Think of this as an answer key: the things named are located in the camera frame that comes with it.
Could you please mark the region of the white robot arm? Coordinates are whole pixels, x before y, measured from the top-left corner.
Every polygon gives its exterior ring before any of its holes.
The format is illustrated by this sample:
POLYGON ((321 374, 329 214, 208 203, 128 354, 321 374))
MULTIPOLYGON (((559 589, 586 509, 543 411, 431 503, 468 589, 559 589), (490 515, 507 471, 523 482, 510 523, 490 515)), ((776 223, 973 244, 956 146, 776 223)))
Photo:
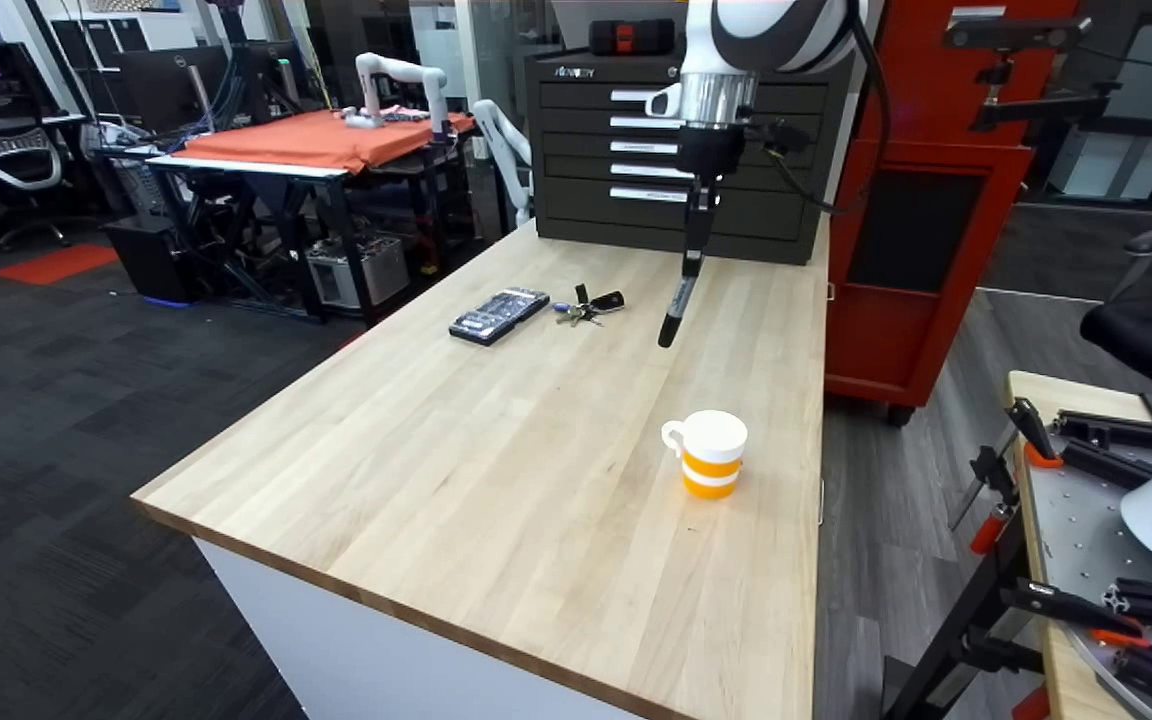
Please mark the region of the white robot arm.
POLYGON ((681 125, 685 281, 703 269, 722 179, 743 153, 756 85, 769 70, 827 70, 868 46, 868 0, 687 0, 677 79, 644 98, 652 121, 681 125))

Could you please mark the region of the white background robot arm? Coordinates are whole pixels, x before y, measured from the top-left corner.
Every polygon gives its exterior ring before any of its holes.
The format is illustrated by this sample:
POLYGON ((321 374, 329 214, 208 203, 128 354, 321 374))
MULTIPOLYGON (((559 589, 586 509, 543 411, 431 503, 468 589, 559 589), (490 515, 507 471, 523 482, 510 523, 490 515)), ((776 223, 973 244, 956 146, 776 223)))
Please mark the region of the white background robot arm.
POLYGON ((358 79, 358 98, 351 106, 340 111, 340 121, 346 128, 385 128, 394 121, 425 121, 431 131, 448 128, 448 95, 443 85, 448 74, 431 65, 411 65, 411 58, 394 58, 394 54, 380 54, 380 51, 358 51, 351 58, 355 79, 358 79), (402 106, 402 103, 385 103, 380 86, 414 86, 425 95, 418 106, 402 106))

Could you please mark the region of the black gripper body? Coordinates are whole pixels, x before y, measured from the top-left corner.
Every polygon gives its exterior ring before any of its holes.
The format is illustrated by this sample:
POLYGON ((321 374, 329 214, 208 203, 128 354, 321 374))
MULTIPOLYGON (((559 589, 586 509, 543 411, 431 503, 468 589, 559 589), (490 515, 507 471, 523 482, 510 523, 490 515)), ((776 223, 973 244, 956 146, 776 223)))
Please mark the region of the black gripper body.
POLYGON ((740 169, 743 128, 685 128, 681 131, 681 173, 692 173, 700 184, 715 184, 740 169))

